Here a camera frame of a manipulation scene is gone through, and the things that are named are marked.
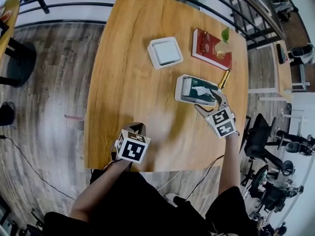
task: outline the desk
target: desk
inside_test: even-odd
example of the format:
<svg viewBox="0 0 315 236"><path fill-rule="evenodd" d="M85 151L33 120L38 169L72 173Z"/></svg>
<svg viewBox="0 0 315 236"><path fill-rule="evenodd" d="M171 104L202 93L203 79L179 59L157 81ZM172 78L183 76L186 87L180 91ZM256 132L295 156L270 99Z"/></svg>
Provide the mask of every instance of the desk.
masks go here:
<svg viewBox="0 0 315 236"><path fill-rule="evenodd" d="M0 77L0 84L20 87L29 79L35 67L36 50L34 45L29 42L20 44L11 38L20 10L20 1L7 0L4 7L5 11L11 10L12 14L5 23L9 29L0 38L0 58L5 53L11 56L11 59L7 68L8 78Z"/></svg>
<svg viewBox="0 0 315 236"><path fill-rule="evenodd" d="M102 168L124 124L142 122L152 140L135 171L201 169L224 154L219 139L193 104L174 99L176 79L189 74L219 84L224 70L191 56L195 28L221 38L217 20L175 0L116 0L102 34L92 73L84 129L85 163ZM155 70L147 47L151 40L174 36L184 57L175 66ZM230 30L232 72L224 87L244 130L248 99L245 39Z"/></svg>
<svg viewBox="0 0 315 236"><path fill-rule="evenodd" d="M275 93L276 97L260 97L260 100L280 100L292 101L292 78L290 63L279 63L277 44L281 44L284 54L288 57L286 44L283 40L271 44L274 70L275 70L275 86L273 88L255 88L249 89L248 93Z"/></svg>

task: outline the office chair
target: office chair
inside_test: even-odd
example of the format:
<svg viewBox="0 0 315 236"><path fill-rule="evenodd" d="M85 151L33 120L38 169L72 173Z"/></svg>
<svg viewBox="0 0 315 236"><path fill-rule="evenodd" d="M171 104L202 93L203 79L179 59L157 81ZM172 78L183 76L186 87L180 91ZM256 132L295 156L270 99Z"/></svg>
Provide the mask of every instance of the office chair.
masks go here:
<svg viewBox="0 0 315 236"><path fill-rule="evenodd" d="M246 156L250 157L252 160L261 159L266 163L266 159L268 159L277 168L279 168L285 176L288 176L293 172L293 163L287 162L284 164L281 159L265 149L268 138L275 128L276 120L277 119L274 118L271 126L269 126L262 114L258 114L251 129L248 129L249 123L247 124L242 143L246 140L246 145L244 147Z"/></svg>

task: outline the floor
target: floor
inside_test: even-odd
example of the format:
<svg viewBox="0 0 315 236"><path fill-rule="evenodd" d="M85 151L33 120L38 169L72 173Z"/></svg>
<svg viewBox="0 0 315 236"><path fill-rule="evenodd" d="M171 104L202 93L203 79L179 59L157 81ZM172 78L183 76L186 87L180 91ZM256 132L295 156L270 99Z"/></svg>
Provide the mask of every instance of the floor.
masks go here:
<svg viewBox="0 0 315 236"><path fill-rule="evenodd" d="M53 24L16 30L17 40L31 41L36 46L36 67L23 87L0 85L1 102L12 101L16 108L13 125L0 127L0 134L12 138L41 177L72 198L87 187L91 173L83 162L83 123L64 115L85 114L102 31L102 25L93 24ZM266 60L268 55L263 49L249 52L250 83L265 79L259 71L267 70L270 64L257 59ZM7 57L1 60L0 76L5 76L7 62ZM283 102L258 101L256 95L249 95L248 106L249 116L262 113L269 123L278 117L277 126L287 130L288 121L280 113L285 109ZM274 148L270 151L281 156ZM242 171L246 172L249 165L244 152L240 160ZM254 167L258 169L263 164L255 161ZM8 139L0 140L0 165L0 194L14 211L12 219L20 227L34 224L32 208L40 217L49 211L69 214L73 200L40 180ZM216 198L220 170L220 166L214 167L189 199L202 215ZM176 173L143 175L158 189ZM204 170L180 172L160 193L176 192L187 197L203 173Z"/></svg>

